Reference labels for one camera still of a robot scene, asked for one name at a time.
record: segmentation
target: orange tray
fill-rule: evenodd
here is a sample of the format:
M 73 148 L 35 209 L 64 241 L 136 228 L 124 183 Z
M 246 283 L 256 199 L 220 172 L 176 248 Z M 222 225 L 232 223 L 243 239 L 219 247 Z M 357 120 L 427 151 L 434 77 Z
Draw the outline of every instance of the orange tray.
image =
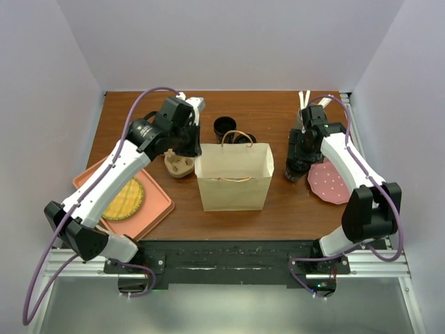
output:
M 105 158 L 73 180 L 73 185 L 79 189 L 104 162 Z M 145 196 L 138 211 L 121 221 L 110 221 L 101 218 L 102 225 L 110 232 L 127 235 L 136 241 L 142 239 L 149 231 L 159 224 L 175 207 L 170 197 L 162 190 L 146 170 L 140 170 L 135 178 L 144 187 Z

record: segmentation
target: gray floor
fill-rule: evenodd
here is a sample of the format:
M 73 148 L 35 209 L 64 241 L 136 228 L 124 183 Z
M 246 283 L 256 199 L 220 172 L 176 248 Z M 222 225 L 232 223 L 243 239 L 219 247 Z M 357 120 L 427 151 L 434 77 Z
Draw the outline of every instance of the gray floor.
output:
M 413 333 L 397 279 L 339 280 L 327 302 L 303 289 L 171 285 L 131 299 L 116 278 L 60 278 L 42 333 Z

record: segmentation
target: robotic arm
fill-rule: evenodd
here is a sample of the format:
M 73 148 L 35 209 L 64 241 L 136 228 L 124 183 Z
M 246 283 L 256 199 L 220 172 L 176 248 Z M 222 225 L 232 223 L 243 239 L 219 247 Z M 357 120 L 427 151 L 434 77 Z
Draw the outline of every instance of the robotic arm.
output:
M 327 157 L 339 171 L 351 194 L 341 226 L 315 241 L 313 256 L 341 254 L 355 244 L 396 233 L 394 213 L 370 177 L 385 190 L 398 212 L 402 193 L 399 185 L 386 183 L 365 162 L 354 145 L 346 146 L 344 126 L 341 123 L 329 123 L 321 105 L 310 105 L 303 109 L 302 120 L 305 131 L 291 129 L 289 134 L 287 178 L 295 182 L 309 171 L 312 164 L 322 162 Z
M 151 112 L 130 124 L 117 159 L 118 141 L 112 153 L 95 171 L 90 179 L 70 197 L 59 204 L 51 201 L 44 213 L 55 230 L 68 211 L 75 206 L 59 237 L 84 261 L 101 255 L 121 262 L 136 262 L 137 254 L 143 253 L 137 243 L 129 237 L 113 234 L 97 224 L 110 202 L 124 185 L 158 155 L 168 149 L 186 157 L 201 154 L 200 113 L 205 107 L 204 99 L 192 97 L 169 97 L 160 111 Z M 110 168 L 103 179 L 100 175 Z M 95 187 L 82 203 L 79 196 L 93 184 Z

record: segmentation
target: shopping bag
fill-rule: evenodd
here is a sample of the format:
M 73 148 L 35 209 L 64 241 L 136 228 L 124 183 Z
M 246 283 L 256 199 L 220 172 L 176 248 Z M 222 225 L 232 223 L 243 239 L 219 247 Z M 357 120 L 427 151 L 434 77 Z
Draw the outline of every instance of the shopping bag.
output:
M 201 149 L 195 174 L 204 211 L 263 209 L 274 170 L 269 144 L 223 142 Z

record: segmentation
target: black mug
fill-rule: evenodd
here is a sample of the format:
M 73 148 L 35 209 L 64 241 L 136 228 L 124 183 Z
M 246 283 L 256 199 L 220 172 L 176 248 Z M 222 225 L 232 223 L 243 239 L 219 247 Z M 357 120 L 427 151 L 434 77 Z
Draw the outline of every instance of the black mug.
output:
M 236 130 L 236 122 L 232 117 L 229 116 L 219 117 L 213 124 L 213 130 L 215 132 L 218 143 L 221 144 L 223 141 L 223 137 L 227 132 Z M 235 134 L 228 134 L 225 137 L 224 143 L 232 143 L 234 140 L 234 136 Z

